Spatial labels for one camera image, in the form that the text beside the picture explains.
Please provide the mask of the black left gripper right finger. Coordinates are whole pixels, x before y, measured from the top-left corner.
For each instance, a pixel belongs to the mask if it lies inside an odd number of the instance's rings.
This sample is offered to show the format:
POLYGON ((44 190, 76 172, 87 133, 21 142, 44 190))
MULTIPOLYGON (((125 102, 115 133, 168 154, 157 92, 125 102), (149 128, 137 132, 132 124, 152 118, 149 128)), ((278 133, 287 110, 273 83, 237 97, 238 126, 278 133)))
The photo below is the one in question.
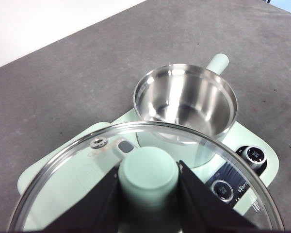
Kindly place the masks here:
POLYGON ((219 200, 183 162, 178 162, 178 210, 184 233, 259 233, 256 225, 219 200))

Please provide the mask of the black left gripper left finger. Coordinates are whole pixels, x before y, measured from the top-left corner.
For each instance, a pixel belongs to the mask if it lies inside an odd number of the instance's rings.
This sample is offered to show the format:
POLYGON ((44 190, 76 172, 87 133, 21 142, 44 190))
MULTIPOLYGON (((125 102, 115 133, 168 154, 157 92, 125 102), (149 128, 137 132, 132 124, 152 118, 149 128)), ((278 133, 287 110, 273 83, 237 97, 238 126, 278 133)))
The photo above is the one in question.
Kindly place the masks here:
POLYGON ((116 233, 119 228, 118 168, 113 167, 88 194, 52 221, 44 233, 116 233))

